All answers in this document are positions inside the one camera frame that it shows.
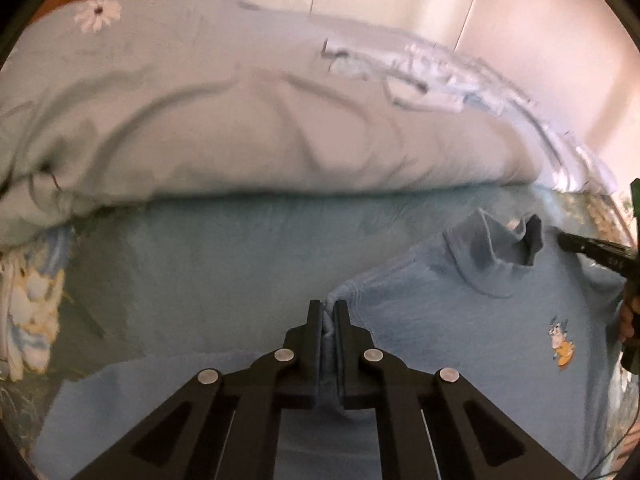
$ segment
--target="embroidered patch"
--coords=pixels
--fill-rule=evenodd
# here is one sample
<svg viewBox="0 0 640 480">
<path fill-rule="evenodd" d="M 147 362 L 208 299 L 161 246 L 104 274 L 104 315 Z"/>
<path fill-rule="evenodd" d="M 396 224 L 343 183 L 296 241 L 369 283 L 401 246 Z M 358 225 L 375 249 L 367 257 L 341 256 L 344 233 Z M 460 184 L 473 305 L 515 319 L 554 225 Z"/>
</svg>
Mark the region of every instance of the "embroidered patch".
<svg viewBox="0 0 640 480">
<path fill-rule="evenodd" d="M 575 345 L 569 341 L 566 330 L 569 320 L 558 320 L 558 316 L 555 316 L 549 325 L 551 326 L 549 335 L 551 336 L 551 348 L 554 351 L 554 361 L 558 363 L 560 368 L 564 368 L 571 362 L 575 354 Z"/>
</svg>

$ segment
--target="wire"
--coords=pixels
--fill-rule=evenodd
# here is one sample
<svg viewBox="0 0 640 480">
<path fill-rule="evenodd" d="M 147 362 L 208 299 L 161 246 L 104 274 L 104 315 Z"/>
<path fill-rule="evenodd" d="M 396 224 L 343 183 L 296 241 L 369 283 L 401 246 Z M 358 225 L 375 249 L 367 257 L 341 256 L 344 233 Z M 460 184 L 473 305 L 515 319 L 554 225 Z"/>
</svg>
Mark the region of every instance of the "wire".
<svg viewBox="0 0 640 480">
<path fill-rule="evenodd" d="M 613 453 L 618 448 L 618 446 L 622 444 L 622 442 L 626 439 L 627 435 L 631 433 L 631 430 L 634 428 L 634 426 L 636 425 L 636 422 L 638 421 L 638 416 L 640 416 L 640 376 L 638 376 L 638 407 L 636 408 L 636 416 L 634 417 L 634 421 L 629 426 L 629 429 L 625 431 L 625 434 L 622 437 L 620 437 L 620 440 L 616 443 L 616 445 L 611 448 L 611 451 L 609 451 L 605 456 L 603 456 L 602 459 L 595 466 L 593 466 L 591 471 L 589 471 L 582 480 L 598 480 L 600 478 L 606 478 L 608 476 L 611 476 L 612 474 L 617 473 L 617 471 L 613 471 L 611 473 L 607 473 L 606 475 L 600 475 L 594 478 L 590 478 L 591 473 L 596 471 L 596 469 L 599 468 L 607 458 L 609 458 L 611 453 Z"/>
</svg>

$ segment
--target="triangular cutout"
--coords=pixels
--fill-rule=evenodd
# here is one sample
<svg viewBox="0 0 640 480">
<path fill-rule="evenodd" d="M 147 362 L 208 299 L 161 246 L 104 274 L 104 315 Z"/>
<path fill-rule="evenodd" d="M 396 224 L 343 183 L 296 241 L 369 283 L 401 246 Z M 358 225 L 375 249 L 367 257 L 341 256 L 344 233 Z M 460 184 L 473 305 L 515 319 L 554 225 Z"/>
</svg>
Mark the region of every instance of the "triangular cutout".
<svg viewBox="0 0 640 480">
<path fill-rule="evenodd" d="M 498 467 L 524 454 L 524 445 L 489 415 L 478 402 L 468 400 L 464 403 L 464 407 L 489 466 Z"/>
<path fill-rule="evenodd" d="M 157 467 L 167 465 L 192 407 L 190 402 L 183 402 L 131 449 L 132 455 Z"/>
</svg>

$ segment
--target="shirt collar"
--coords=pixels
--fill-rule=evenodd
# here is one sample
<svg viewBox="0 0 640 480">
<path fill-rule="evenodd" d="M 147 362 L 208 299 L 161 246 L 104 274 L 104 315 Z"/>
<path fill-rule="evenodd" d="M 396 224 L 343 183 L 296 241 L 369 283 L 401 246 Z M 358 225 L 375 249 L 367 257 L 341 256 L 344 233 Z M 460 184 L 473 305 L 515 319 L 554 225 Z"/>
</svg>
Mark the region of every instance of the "shirt collar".
<svg viewBox="0 0 640 480">
<path fill-rule="evenodd" d="M 511 230 L 479 209 L 461 224 L 444 231 L 449 249 L 465 281 L 481 294 L 508 298 L 532 269 L 543 247 L 542 221 L 523 218 Z M 509 249 L 525 241 L 524 264 L 510 261 Z"/>
</svg>

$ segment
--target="human hand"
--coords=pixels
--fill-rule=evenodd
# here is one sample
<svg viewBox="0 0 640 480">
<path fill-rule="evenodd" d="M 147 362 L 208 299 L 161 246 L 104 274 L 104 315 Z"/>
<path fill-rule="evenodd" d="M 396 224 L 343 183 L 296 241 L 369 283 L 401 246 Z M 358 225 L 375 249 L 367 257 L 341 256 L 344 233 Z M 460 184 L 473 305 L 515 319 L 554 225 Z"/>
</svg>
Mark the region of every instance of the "human hand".
<svg viewBox="0 0 640 480">
<path fill-rule="evenodd" d="M 634 311 L 640 312 L 640 296 L 635 285 L 626 282 L 625 295 L 620 308 L 620 341 L 625 342 L 634 336 Z"/>
</svg>

